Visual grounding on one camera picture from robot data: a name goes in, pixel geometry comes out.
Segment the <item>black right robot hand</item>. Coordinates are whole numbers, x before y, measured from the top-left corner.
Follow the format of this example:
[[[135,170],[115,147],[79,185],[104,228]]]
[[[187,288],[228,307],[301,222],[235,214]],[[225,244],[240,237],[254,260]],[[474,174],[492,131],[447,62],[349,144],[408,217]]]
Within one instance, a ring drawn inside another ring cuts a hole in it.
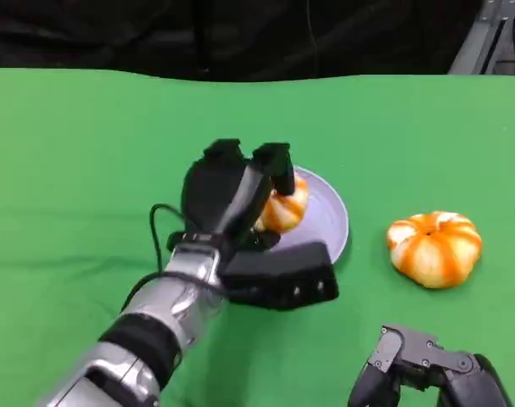
[[[447,351],[434,335],[384,325],[347,405],[397,406],[404,386],[422,392],[438,388],[438,406],[512,405],[495,367],[482,354]]]

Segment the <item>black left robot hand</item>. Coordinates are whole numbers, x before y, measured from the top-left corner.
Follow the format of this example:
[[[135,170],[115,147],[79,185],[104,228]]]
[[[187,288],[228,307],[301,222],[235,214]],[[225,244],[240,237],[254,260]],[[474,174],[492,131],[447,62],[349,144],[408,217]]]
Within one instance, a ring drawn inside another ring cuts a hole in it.
[[[279,235],[259,231],[256,222],[272,192],[289,196],[294,189],[289,143],[267,142],[247,157],[238,139],[217,139],[184,178],[187,232],[217,237],[232,249],[264,251]]]

